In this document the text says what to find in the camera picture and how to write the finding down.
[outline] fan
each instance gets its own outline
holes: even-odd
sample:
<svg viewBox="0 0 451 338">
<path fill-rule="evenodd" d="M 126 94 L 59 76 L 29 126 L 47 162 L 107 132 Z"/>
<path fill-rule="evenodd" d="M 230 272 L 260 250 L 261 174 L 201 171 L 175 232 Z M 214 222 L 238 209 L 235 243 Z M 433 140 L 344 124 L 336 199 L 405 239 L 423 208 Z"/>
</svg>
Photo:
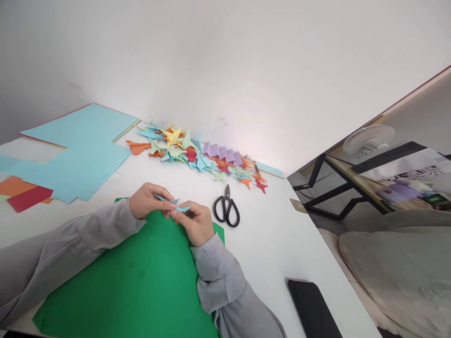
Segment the fan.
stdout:
<svg viewBox="0 0 451 338">
<path fill-rule="evenodd" d="M 364 127 L 352 133 L 343 144 L 343 150 L 349 155 L 357 155 L 357 158 L 370 152 L 378 152 L 388 149 L 388 143 L 395 137 L 395 129 L 384 124 L 375 124 Z"/>
</svg>

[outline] beige cloth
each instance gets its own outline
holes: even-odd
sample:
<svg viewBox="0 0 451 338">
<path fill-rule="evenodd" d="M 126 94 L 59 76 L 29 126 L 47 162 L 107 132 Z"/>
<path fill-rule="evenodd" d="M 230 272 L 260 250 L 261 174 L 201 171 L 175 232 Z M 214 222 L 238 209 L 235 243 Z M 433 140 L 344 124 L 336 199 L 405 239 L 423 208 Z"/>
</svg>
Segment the beige cloth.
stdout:
<svg viewBox="0 0 451 338">
<path fill-rule="evenodd" d="M 335 259 L 337 260 L 338 265 L 340 265 L 340 268 L 343 270 L 343 273 L 345 274 L 347 280 L 349 281 L 355 293 L 357 294 L 359 300 L 365 307 L 365 310 L 370 315 L 373 323 L 377 327 L 384 330 L 388 330 L 391 333 L 397 335 L 398 334 L 397 325 L 393 323 L 390 320 L 390 318 L 388 318 L 387 315 L 381 311 L 381 309 L 379 309 L 377 304 L 365 291 L 365 289 L 360 285 L 360 283 L 355 279 L 354 275 L 348 269 L 346 263 L 343 261 L 343 258 L 341 257 L 340 252 L 338 250 L 338 236 L 334 235 L 333 233 L 325 229 L 318 229 L 318 231 L 323 237 L 327 246 L 329 247 L 329 250 L 331 251 L 332 255 L 334 255 Z"/>
<path fill-rule="evenodd" d="M 341 235 L 344 261 L 402 337 L 451 337 L 451 228 L 391 228 Z"/>
</svg>

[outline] gray sleeve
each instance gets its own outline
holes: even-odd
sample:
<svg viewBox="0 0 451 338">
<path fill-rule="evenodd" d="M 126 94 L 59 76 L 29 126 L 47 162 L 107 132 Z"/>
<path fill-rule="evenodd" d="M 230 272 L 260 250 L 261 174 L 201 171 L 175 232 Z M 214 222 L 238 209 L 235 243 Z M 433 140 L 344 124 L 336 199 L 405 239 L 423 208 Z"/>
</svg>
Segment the gray sleeve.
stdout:
<svg viewBox="0 0 451 338">
<path fill-rule="evenodd" d="M 199 272 L 201 306 L 208 314 L 213 313 L 222 338 L 286 337 L 282 324 L 252 290 L 218 234 L 191 251 Z"/>
<path fill-rule="evenodd" d="M 0 249 L 0 328 L 5 328 L 91 264 L 137 233 L 128 200 Z"/>
</svg>

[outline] scissors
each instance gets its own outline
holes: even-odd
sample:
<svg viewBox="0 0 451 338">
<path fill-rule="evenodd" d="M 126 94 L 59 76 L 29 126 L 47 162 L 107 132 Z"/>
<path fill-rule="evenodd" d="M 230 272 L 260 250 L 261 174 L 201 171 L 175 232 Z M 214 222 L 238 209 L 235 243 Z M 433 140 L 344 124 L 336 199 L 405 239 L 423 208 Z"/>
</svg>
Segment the scissors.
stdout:
<svg viewBox="0 0 451 338">
<path fill-rule="evenodd" d="M 218 213 L 216 212 L 216 205 L 218 204 L 219 201 L 222 201 L 222 214 L 224 215 L 224 218 L 220 218 L 218 216 Z M 229 205 L 226 209 L 226 200 L 229 201 Z M 230 223 L 230 210 L 233 208 L 235 209 L 236 212 L 236 222 L 235 224 L 231 224 Z M 232 228 L 235 228 L 236 226 L 238 226 L 238 224 L 240 223 L 240 213 L 238 211 L 238 208 L 235 205 L 235 202 L 233 201 L 233 199 L 230 198 L 230 187 L 229 185 L 227 185 L 227 187 L 225 187 L 225 193 L 224 196 L 219 196 L 218 199 L 216 199 L 215 204 L 213 205 L 213 212 L 215 213 L 215 217 L 218 221 L 220 222 L 227 222 L 227 224 L 229 226 L 231 226 Z"/>
</svg>

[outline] black phone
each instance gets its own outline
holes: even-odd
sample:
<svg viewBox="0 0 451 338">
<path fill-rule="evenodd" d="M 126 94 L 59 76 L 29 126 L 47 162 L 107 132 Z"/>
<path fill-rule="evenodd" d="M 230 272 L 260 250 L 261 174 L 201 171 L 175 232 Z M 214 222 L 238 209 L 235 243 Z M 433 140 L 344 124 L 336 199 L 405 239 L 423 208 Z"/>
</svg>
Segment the black phone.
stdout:
<svg viewBox="0 0 451 338">
<path fill-rule="evenodd" d="M 288 288 L 307 338 L 342 338 L 316 284 L 289 279 Z"/>
</svg>

